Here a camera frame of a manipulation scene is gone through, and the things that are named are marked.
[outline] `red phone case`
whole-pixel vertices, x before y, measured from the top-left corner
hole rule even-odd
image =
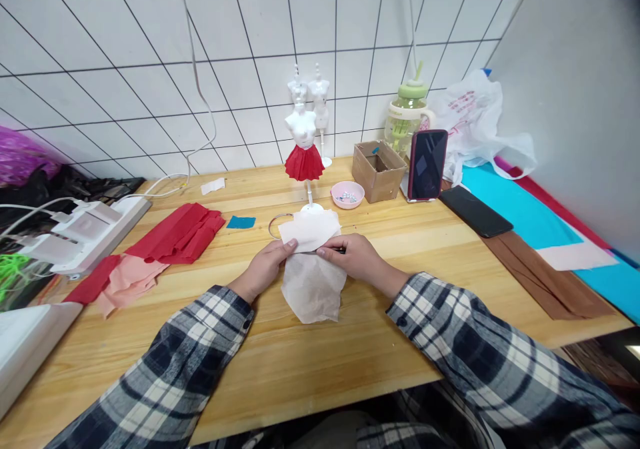
[[[417,139],[418,135],[424,133],[445,133],[447,135],[447,138],[445,139],[445,155],[447,154],[447,144],[449,143],[449,133],[445,129],[425,129],[424,131],[417,131],[416,133],[413,133],[413,137],[411,138],[411,161],[409,163],[409,184],[407,185],[407,192],[409,193],[409,199],[412,199],[414,201],[429,201],[430,199],[437,199],[442,192],[442,181],[440,181],[440,185],[438,186],[438,193],[436,195],[433,195],[433,197],[417,199],[413,197],[412,194],[413,161],[415,160],[415,140]]]

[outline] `mannequin stand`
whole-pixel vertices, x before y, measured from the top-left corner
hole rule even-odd
[[[325,157],[325,131],[323,129],[320,130],[320,157],[325,169],[333,164],[331,158]]]
[[[324,211],[325,209],[313,202],[313,197],[311,196],[311,181],[307,179],[307,197],[309,198],[309,204],[302,206],[300,211]]]

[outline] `smartphone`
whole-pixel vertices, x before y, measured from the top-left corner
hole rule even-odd
[[[440,195],[448,136],[444,129],[418,131],[413,135],[409,165],[409,199],[424,201]]]
[[[513,229],[513,224],[462,186],[443,191],[440,201],[483,238],[492,238]]]

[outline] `hand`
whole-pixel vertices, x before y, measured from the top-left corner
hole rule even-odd
[[[249,304],[269,287],[278,275],[280,263],[293,254],[298,241],[291,239],[287,244],[281,240],[273,241],[258,252],[245,272],[227,284],[227,287],[235,292]]]
[[[341,247],[347,250],[345,254],[334,250]],[[369,240],[360,234],[333,237],[316,252],[347,271],[349,276],[368,282],[391,299],[395,299],[409,279],[406,272],[382,259]]]

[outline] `green bottle cap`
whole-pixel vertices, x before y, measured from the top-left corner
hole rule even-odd
[[[427,95],[427,93],[429,92],[429,87],[425,84],[424,81],[420,79],[421,71],[422,61],[420,61],[415,77],[413,79],[409,79],[403,85],[400,85],[400,87],[398,88],[398,96],[407,99],[422,99]]]

